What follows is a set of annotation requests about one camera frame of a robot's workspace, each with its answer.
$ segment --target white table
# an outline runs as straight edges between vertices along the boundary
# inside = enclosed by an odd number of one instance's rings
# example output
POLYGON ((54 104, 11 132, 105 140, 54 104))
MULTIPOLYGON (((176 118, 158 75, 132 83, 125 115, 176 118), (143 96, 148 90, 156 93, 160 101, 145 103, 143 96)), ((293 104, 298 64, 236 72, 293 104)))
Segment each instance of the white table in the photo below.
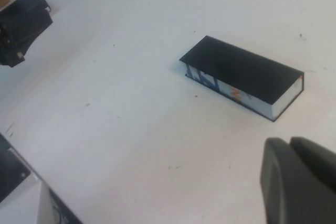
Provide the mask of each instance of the white table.
POLYGON ((265 223, 265 139, 336 150, 334 0, 47 1, 54 23, 0 67, 0 132, 85 224, 265 223), (205 35, 306 90, 272 123, 186 78, 205 35))

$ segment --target dark speck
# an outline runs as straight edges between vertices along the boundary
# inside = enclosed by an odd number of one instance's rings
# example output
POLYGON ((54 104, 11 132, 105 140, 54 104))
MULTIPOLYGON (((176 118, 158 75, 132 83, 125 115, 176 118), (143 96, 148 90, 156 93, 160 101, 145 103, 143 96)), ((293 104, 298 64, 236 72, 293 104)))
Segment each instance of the dark speck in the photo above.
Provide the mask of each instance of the dark speck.
POLYGON ((11 127, 13 126, 14 122, 10 125, 10 127, 7 129, 6 133, 11 129, 11 127))

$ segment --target rectangular box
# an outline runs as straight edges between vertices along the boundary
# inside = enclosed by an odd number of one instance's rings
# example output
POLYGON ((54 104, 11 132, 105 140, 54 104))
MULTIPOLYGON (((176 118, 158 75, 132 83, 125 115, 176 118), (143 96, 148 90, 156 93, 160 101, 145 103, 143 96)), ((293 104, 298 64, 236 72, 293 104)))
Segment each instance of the rectangular box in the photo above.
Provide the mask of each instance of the rectangular box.
POLYGON ((209 36, 180 61, 189 78, 273 122, 304 90, 304 72, 209 36))

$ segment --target black device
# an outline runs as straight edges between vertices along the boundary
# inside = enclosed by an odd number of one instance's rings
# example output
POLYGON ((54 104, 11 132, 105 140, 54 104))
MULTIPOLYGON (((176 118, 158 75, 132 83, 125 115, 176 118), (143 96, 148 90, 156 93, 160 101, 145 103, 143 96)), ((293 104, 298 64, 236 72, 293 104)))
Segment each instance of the black device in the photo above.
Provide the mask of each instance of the black device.
POLYGON ((336 154, 302 137, 265 142, 261 189, 268 224, 336 222, 336 154))
POLYGON ((304 90, 304 73, 205 36, 181 59, 186 76, 275 121, 304 90))
POLYGON ((0 134, 0 202, 30 174, 30 170, 9 148, 10 145, 0 134))
POLYGON ((53 21, 45 0, 16 0, 0 12, 0 65, 14 67, 53 21))

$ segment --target black object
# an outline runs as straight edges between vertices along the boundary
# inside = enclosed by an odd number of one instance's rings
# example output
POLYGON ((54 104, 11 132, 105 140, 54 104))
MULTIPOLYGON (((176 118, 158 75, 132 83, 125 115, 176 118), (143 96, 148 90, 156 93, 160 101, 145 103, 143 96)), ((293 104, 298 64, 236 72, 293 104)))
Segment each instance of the black object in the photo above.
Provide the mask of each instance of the black object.
POLYGON ((335 153, 305 138, 269 138, 260 182, 268 224, 336 222, 335 153))
POLYGON ((57 212, 61 218, 66 219, 66 223, 69 224, 82 224, 82 222, 72 213, 72 211, 63 203, 63 201, 55 194, 51 189, 49 190, 50 195, 58 208, 57 212))
POLYGON ((0 149, 0 202, 30 174, 30 170, 7 147, 0 149))
POLYGON ((186 64, 188 77, 272 121, 303 91, 302 71, 209 36, 180 61, 186 64), (278 112, 272 111, 272 106, 299 80, 297 92, 284 98, 278 112))
POLYGON ((0 65, 14 67, 53 21, 45 0, 16 0, 0 12, 0 65))

